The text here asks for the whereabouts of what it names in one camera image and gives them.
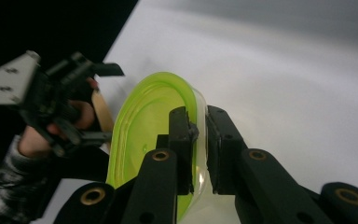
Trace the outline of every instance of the finger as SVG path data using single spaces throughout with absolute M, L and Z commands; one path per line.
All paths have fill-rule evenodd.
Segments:
M 98 90 L 98 82 L 94 78 L 88 77 L 86 80 L 94 90 Z
M 58 125 L 55 123 L 50 123 L 47 127 L 47 130 L 49 133 L 54 135 L 60 135 L 62 133 Z
M 83 101 L 70 101 L 71 104 L 76 109 L 80 110 L 81 116 L 78 121 L 75 122 L 74 126 L 78 129 L 87 129 L 94 122 L 94 110 L 92 106 Z

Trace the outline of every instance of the mounting hole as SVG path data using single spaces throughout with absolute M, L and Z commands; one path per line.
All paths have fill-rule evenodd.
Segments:
M 358 206 L 358 193 L 351 189 L 336 189 L 338 198 L 346 203 Z
M 144 224 L 152 223 L 153 220 L 154 220 L 154 215 L 153 215 L 153 213 L 145 212 L 145 213 L 142 213 L 142 214 L 139 216 L 139 221 L 140 221 L 141 223 L 144 223 Z
M 166 161 L 170 157 L 167 151 L 158 151 L 153 154 L 153 160 Z
M 100 202 L 105 196 L 105 191 L 102 188 L 88 189 L 80 198 L 80 201 L 85 205 L 93 205 Z
M 307 223 L 307 224 L 314 223 L 313 218 L 307 213 L 299 212 L 297 213 L 297 218 L 303 223 Z
M 250 151 L 249 152 L 249 156 L 254 159 L 254 160 L 257 160 L 257 161 L 263 161 L 267 158 L 267 155 L 266 153 L 262 152 L 262 151 Z

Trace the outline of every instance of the lime green plastic container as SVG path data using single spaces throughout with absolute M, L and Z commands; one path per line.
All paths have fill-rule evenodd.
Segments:
M 172 73 L 156 73 L 143 79 L 121 107 L 113 130 L 106 183 L 115 189 L 138 175 L 145 154 L 156 148 L 158 134 L 167 134 L 169 113 L 185 106 L 199 128 L 193 146 L 194 194 L 178 196 L 177 219 L 201 195 L 206 177 L 206 104 L 202 95 Z

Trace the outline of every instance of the white backdrop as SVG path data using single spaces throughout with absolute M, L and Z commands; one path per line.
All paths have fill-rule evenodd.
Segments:
M 105 61 L 126 74 L 99 79 L 115 116 L 144 77 L 172 72 L 300 185 L 358 187 L 358 1 L 144 0 Z M 207 188 L 182 223 L 239 223 L 233 197 Z

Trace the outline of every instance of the screw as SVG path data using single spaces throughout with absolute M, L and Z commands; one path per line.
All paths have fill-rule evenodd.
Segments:
M 20 102 L 20 98 L 17 97 L 17 96 L 11 96 L 11 97 L 10 97 L 10 100 L 13 101 L 13 102 L 15 102 L 15 103 L 19 103 L 19 102 Z
M 5 72 L 7 72 L 9 74 L 11 74 L 11 73 L 18 74 L 19 70 L 17 70 L 16 68 L 6 68 Z
M 0 91 L 13 91 L 13 89 L 9 86 L 0 86 Z

